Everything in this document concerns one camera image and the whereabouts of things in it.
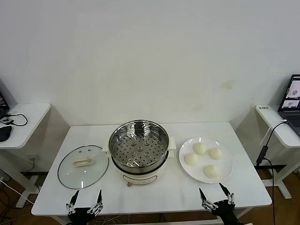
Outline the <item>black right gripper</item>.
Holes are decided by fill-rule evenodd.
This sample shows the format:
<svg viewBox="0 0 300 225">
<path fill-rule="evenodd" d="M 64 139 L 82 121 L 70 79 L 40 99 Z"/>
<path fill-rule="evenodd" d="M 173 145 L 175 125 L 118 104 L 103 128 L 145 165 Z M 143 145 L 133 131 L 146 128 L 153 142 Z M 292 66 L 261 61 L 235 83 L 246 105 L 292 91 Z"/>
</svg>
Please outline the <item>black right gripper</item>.
<svg viewBox="0 0 300 225">
<path fill-rule="evenodd" d="M 234 193 L 231 193 L 223 184 L 219 183 L 219 185 L 224 194 L 227 196 L 227 200 L 212 203 L 207 200 L 205 194 L 203 193 L 201 188 L 199 188 L 202 206 L 205 209 L 212 209 L 211 213 L 215 216 L 219 216 L 222 219 L 224 225 L 240 225 L 240 222 L 233 212 L 235 209 Z"/>
</svg>

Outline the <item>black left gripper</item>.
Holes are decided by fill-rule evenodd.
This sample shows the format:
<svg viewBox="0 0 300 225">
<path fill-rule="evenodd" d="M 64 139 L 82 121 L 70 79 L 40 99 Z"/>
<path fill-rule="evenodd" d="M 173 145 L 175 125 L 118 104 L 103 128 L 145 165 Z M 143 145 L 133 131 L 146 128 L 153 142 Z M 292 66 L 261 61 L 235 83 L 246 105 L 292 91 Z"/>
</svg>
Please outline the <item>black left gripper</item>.
<svg viewBox="0 0 300 225">
<path fill-rule="evenodd" d="M 79 194 L 79 190 L 72 196 L 69 203 L 66 203 L 68 219 L 70 222 L 68 225 L 87 225 L 95 218 L 103 209 L 102 203 L 102 190 L 99 191 L 97 202 L 93 207 L 81 207 L 75 208 L 75 203 Z"/>
</svg>

